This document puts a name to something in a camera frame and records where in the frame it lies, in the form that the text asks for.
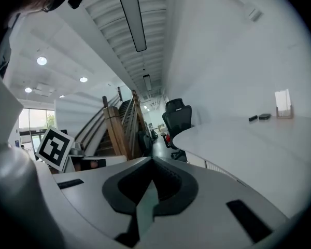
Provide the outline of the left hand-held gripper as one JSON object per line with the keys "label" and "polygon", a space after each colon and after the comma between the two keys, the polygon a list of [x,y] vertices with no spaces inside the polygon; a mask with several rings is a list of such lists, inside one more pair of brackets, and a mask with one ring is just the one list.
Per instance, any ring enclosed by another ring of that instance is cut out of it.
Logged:
{"label": "left hand-held gripper", "polygon": [[45,132],[36,152],[51,173],[69,173],[103,168],[106,160],[95,156],[87,156],[84,146],[67,134],[64,130],[50,127]]}

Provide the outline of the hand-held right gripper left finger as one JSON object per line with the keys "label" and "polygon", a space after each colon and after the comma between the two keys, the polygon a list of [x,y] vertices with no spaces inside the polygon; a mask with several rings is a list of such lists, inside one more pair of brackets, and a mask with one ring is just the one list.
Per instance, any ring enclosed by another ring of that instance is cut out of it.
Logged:
{"label": "hand-held right gripper left finger", "polygon": [[102,193],[108,204],[122,214],[133,215],[153,176],[153,159],[145,160],[109,177]]}

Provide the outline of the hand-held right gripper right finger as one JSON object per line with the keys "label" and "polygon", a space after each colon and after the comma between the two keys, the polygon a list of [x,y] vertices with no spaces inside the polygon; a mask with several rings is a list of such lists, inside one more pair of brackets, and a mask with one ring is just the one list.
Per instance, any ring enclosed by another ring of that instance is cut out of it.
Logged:
{"label": "hand-held right gripper right finger", "polygon": [[152,159],[152,180],[159,203],[153,216],[173,216],[182,213],[196,198],[199,185],[188,172],[158,158]]}

